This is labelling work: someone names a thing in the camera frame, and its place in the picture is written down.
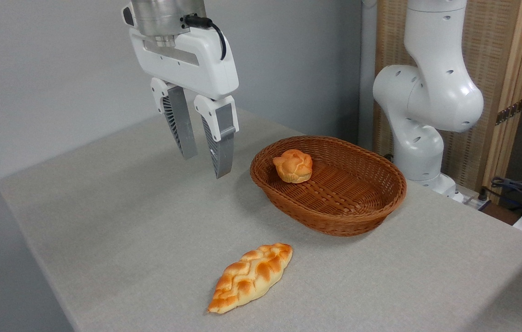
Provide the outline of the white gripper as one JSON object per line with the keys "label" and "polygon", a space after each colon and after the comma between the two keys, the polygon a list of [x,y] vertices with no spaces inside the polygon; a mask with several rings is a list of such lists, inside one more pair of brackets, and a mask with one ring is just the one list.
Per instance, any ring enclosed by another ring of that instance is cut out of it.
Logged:
{"label": "white gripper", "polygon": [[153,77],[150,86],[156,107],[182,157],[188,160],[198,154],[186,88],[199,94],[194,105],[202,118],[215,177],[229,174],[234,135],[239,131],[235,101],[229,95],[237,90],[239,78],[228,39],[224,38],[226,54],[222,57],[222,44],[214,29],[191,28],[175,38],[174,47],[159,47],[136,28],[130,28],[129,34],[141,68]]}

